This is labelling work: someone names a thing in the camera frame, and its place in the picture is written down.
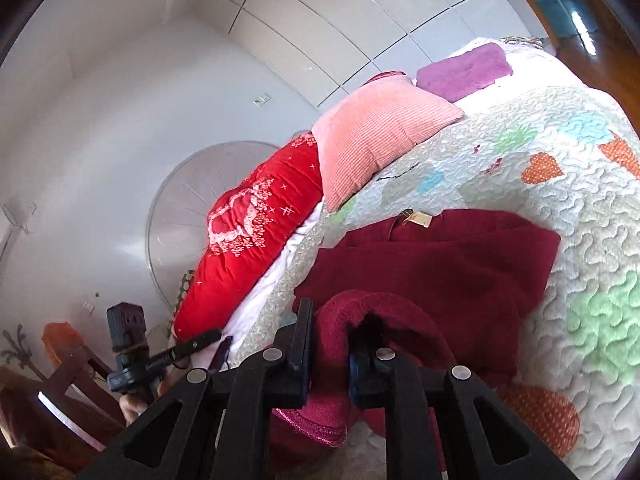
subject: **purple towel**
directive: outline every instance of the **purple towel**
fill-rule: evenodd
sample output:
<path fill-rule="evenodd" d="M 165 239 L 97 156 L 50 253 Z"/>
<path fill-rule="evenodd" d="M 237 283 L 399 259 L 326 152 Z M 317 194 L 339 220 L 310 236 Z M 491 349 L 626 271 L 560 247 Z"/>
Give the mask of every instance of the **purple towel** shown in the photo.
<path fill-rule="evenodd" d="M 418 70 L 416 86 L 454 103 L 506 75 L 513 75 L 513 70 L 504 50 L 498 44 L 487 43 L 423 66 Z"/>

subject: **blue heart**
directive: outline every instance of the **blue heart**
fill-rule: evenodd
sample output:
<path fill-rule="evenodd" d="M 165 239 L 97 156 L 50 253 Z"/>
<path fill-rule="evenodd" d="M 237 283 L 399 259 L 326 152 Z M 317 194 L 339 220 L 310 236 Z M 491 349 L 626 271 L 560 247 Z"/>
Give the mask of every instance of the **blue heart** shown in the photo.
<path fill-rule="evenodd" d="M 444 173 L 441 171 L 431 171 L 424 179 L 420 181 L 416 191 L 420 194 L 427 193 L 444 180 Z"/>
<path fill-rule="evenodd" d="M 558 132 L 574 137 L 582 142 L 601 144 L 611 142 L 614 137 L 609 131 L 607 120 L 595 112 L 580 112 L 558 126 Z"/>

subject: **quilted bedspread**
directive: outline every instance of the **quilted bedspread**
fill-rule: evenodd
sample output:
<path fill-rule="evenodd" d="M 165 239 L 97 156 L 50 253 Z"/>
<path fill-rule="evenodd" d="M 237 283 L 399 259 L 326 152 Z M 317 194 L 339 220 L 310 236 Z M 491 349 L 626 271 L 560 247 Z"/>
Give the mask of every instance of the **quilted bedspread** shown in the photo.
<path fill-rule="evenodd" d="M 563 394 L 580 417 L 564 457 L 581 479 L 612 480 L 640 440 L 640 141 L 617 103 L 548 88 L 449 126 L 396 160 L 300 245 L 234 361 L 286 318 L 318 245 L 412 208 L 516 212 L 561 235 L 545 297 L 520 333 L 522 384 Z M 297 478 L 384 478 L 384 440 L 362 423 Z"/>

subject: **pillow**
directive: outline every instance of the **pillow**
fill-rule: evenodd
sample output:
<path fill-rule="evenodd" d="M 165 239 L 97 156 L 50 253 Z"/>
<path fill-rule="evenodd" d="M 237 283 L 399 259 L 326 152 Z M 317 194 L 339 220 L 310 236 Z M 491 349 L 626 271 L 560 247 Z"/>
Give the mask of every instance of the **pillow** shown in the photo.
<path fill-rule="evenodd" d="M 328 211 L 336 211 L 374 173 L 463 115 L 457 106 L 416 88 L 404 73 L 365 83 L 311 129 Z"/>
<path fill-rule="evenodd" d="M 176 339 L 224 328 L 321 200 L 311 132 L 295 137 L 222 195 L 207 216 L 209 247 L 174 319 Z"/>

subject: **triangular cutout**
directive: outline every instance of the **triangular cutout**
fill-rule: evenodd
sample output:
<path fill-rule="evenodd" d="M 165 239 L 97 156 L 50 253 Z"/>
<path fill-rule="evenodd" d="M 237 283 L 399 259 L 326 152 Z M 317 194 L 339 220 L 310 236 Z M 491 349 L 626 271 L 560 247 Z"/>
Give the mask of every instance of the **triangular cutout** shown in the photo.
<path fill-rule="evenodd" d="M 474 406 L 495 463 L 504 465 L 527 455 L 527 443 L 486 400 L 478 397 Z"/>
<path fill-rule="evenodd" d="M 124 456 L 149 467 L 158 467 L 174 432 L 182 404 L 169 404 L 160 415 L 124 447 Z"/>

